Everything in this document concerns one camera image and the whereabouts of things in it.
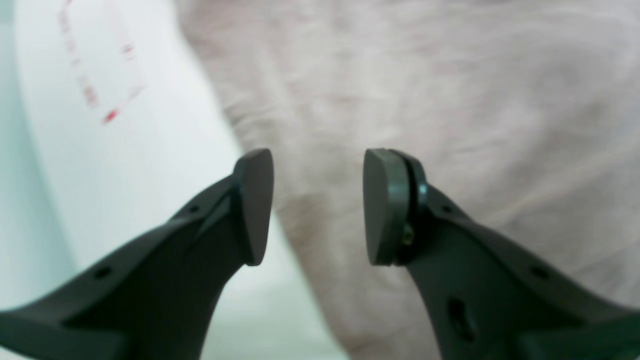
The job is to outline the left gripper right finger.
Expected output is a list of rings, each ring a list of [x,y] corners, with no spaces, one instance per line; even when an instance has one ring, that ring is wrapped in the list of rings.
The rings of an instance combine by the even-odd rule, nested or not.
[[[637,360],[639,311],[587,290],[475,222],[421,162],[365,151],[366,252],[407,269],[444,360]]]

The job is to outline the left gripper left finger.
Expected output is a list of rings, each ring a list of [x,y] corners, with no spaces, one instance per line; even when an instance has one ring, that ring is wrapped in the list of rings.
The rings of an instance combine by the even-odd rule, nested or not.
[[[246,153],[167,223],[2,311],[2,348],[37,360],[198,360],[224,287],[265,257],[273,197],[271,151]]]

